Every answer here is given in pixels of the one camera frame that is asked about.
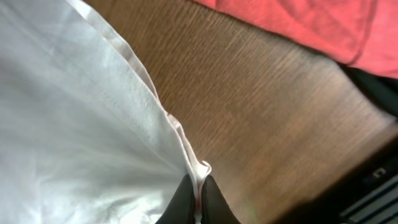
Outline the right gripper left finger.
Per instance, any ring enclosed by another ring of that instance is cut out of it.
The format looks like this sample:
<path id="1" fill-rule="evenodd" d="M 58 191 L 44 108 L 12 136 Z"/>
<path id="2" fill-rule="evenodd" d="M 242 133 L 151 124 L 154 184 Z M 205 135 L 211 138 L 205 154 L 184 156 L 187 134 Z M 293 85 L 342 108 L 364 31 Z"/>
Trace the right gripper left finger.
<path id="1" fill-rule="evenodd" d="M 194 224 L 194 214 L 195 196 L 192 180 L 189 175 L 185 175 L 156 224 Z"/>

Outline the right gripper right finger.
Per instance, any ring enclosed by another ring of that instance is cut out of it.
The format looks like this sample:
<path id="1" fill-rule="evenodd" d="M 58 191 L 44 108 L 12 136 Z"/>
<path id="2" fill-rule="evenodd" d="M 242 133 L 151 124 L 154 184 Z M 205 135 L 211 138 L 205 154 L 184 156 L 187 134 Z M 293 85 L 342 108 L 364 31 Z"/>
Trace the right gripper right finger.
<path id="1" fill-rule="evenodd" d="M 201 224 L 240 224 L 211 175 L 201 190 L 201 211 Z"/>

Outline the white t-shirt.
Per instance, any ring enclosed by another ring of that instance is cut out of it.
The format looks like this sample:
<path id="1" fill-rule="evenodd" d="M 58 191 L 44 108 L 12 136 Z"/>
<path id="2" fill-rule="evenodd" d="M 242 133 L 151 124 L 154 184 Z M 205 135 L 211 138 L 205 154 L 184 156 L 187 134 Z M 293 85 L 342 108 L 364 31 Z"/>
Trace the white t-shirt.
<path id="1" fill-rule="evenodd" d="M 83 1 L 1 2 L 1 222 L 155 223 L 211 167 L 130 45 Z"/>

